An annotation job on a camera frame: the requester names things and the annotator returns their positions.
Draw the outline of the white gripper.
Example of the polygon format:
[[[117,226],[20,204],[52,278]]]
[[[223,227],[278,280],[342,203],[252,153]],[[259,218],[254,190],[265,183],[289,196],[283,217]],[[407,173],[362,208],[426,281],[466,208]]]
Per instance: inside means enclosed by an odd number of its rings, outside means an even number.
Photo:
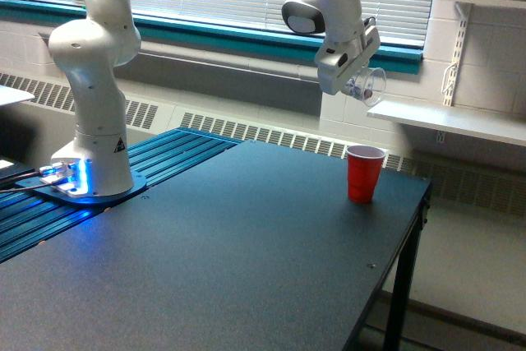
[[[374,25],[351,29],[338,36],[327,30],[315,56],[317,80],[321,90],[335,95],[362,67],[365,67],[381,45],[379,32]]]

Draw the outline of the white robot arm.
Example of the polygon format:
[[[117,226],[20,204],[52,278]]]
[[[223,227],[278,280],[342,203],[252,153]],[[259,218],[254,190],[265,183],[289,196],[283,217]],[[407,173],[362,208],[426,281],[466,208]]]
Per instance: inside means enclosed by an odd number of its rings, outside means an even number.
[[[85,0],[85,7],[85,18],[60,25],[49,37],[49,51],[72,89],[76,128],[41,173],[44,184],[75,202],[116,198],[145,186],[130,167],[126,100],[114,78],[114,69],[129,63],[141,46],[131,0]],[[295,33],[324,35],[315,56],[323,92],[346,91],[351,78],[369,76],[381,38],[375,19],[363,17],[361,0],[285,0],[282,17]]]

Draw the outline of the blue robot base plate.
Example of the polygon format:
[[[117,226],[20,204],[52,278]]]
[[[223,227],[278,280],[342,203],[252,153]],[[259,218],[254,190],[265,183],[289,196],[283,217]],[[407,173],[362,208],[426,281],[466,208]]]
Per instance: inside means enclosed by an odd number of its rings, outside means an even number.
[[[112,207],[123,201],[139,195],[147,188],[147,179],[143,174],[137,171],[132,171],[133,187],[123,193],[111,196],[84,196],[71,197],[65,193],[59,192],[53,187],[43,187],[33,190],[33,192],[40,197],[50,199],[56,202],[62,202],[74,206],[96,206],[96,207]]]

